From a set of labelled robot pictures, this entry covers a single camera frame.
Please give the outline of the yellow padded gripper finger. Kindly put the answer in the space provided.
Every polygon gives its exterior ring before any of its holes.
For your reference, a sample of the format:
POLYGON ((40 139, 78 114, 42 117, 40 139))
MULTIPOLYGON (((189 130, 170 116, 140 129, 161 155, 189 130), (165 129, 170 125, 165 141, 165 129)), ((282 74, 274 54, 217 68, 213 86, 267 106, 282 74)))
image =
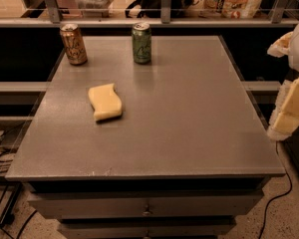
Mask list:
POLYGON ((293 32, 288 32, 277 39, 273 44, 270 45, 267 50, 267 54, 276 58, 289 56, 292 35, 293 32))
POLYGON ((279 89, 275 109, 269 120, 270 139, 285 140, 299 127, 299 78, 285 80, 279 89))

